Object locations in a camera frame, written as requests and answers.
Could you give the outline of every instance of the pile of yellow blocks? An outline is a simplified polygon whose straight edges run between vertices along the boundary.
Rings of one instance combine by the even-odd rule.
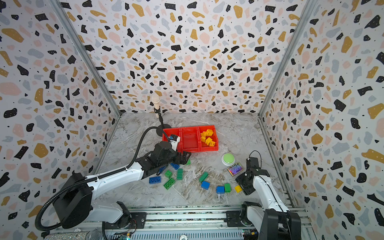
[[[200,133],[201,141],[210,147],[214,147],[216,142],[212,141],[212,138],[209,137],[209,136],[212,136],[213,134],[214,134],[214,132],[212,131],[212,129],[207,129],[205,132]]]

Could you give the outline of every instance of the gray marble surface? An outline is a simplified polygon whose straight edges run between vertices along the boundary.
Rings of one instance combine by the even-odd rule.
[[[218,151],[193,152],[190,165],[181,165],[184,170],[184,179],[176,181],[171,189],[163,186],[167,182],[161,174],[160,184],[149,184],[149,179],[130,182],[115,188],[98,199],[104,202],[122,201],[126,206],[154,207],[154,206],[187,206],[187,205],[239,205],[243,201],[259,202],[257,191],[246,196],[243,192],[237,193],[235,177],[232,177],[227,167],[221,162],[221,156],[230,152],[245,168],[245,161],[253,150],[258,150],[262,156],[262,167],[272,178],[280,198],[288,203],[284,196],[280,180],[274,168],[271,156],[265,143],[256,114],[236,113],[165,113],[164,123],[171,127],[215,125],[219,141]],[[98,173],[113,170],[127,165],[133,158],[137,143],[142,133],[150,126],[158,126],[159,121],[151,113],[124,113],[113,140],[108,148],[105,159],[101,163]],[[138,157],[152,151],[154,145],[161,141],[155,130],[150,130],[141,145]],[[167,170],[176,171],[168,166]],[[202,189],[199,177],[208,172],[206,181],[210,183],[209,190]],[[228,194],[216,194],[216,187],[230,183],[232,191]]]

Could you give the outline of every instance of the holographic card box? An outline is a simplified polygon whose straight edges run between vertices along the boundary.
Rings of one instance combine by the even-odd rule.
[[[235,176],[236,174],[240,173],[244,168],[241,166],[239,162],[236,162],[232,166],[227,168],[228,172],[231,174],[231,176]]]

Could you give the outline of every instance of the green block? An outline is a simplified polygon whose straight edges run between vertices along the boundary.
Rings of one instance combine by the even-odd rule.
[[[183,169],[179,168],[177,170],[177,177],[176,180],[183,180]]]
[[[224,184],[225,192],[231,192],[231,185],[229,183]]]
[[[166,182],[165,184],[164,184],[164,187],[168,190],[168,189],[170,189],[170,187],[172,186],[172,185],[174,185],[175,184],[175,180],[173,179],[173,178],[170,178],[169,180],[168,180],[168,182]]]
[[[167,177],[167,178],[171,178],[172,177],[172,172],[170,170],[166,171],[164,173],[164,175]]]
[[[199,178],[199,182],[203,182],[208,177],[208,173],[204,172],[203,175]]]

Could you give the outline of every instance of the terrazzo patterned wallpaper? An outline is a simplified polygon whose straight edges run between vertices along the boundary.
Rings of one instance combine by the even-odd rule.
[[[63,0],[122,112],[258,112],[306,1]]]
[[[384,239],[384,1],[322,1],[262,120],[318,239]]]
[[[36,214],[96,167],[117,116],[46,2],[0,1],[0,22],[0,239],[43,239]]]

